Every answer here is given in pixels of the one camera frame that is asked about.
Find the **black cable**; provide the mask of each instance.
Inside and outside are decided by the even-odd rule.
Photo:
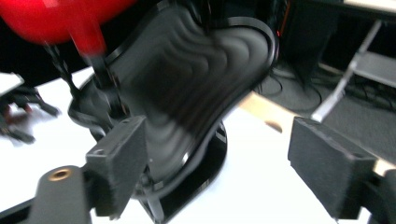
[[[323,98],[322,98],[322,95],[321,95],[320,91],[313,85],[308,85],[308,87],[310,87],[314,92],[317,93],[317,95],[319,97],[318,103],[313,105],[313,106],[311,106],[311,107],[301,108],[301,109],[293,109],[293,108],[286,107],[288,110],[294,111],[296,113],[298,113],[298,112],[300,112],[300,113],[301,112],[311,112],[311,111],[315,110],[318,106],[321,105],[321,103],[323,102]]]
[[[321,73],[317,73],[316,77],[312,77],[311,81],[314,85],[324,86],[326,88],[334,89],[341,77],[333,77],[328,78],[328,76],[321,76]],[[351,96],[354,102],[371,108],[388,110],[391,112],[396,112],[395,106],[392,103],[391,99],[394,99],[395,96],[390,96],[388,91],[381,91],[378,86],[380,84],[376,83],[376,86],[372,84],[371,80],[368,80],[364,77],[353,76],[351,80],[349,80],[348,85],[346,86],[346,95]],[[369,92],[366,87],[371,87],[371,91]],[[362,91],[364,96],[359,96],[358,92]],[[384,105],[384,103],[380,103],[380,99],[387,102],[388,105]]]
[[[297,81],[297,78],[292,72],[282,71],[281,69],[273,68],[273,74],[275,77],[281,77],[281,78]]]
[[[265,96],[265,97],[274,97],[274,96],[278,96],[278,95],[279,95],[280,93],[282,93],[282,91],[283,91],[283,85],[282,85],[282,83],[279,81],[279,79],[277,79],[275,76],[273,76],[272,73],[270,74],[269,77],[270,77],[271,79],[273,79],[273,80],[278,84],[279,89],[278,89],[277,91],[274,91],[274,92],[265,93],[264,90],[263,90],[263,88],[262,88],[263,83],[261,83],[261,84],[256,88],[255,91],[256,91],[258,94],[260,94],[260,95],[262,95],[262,96]]]

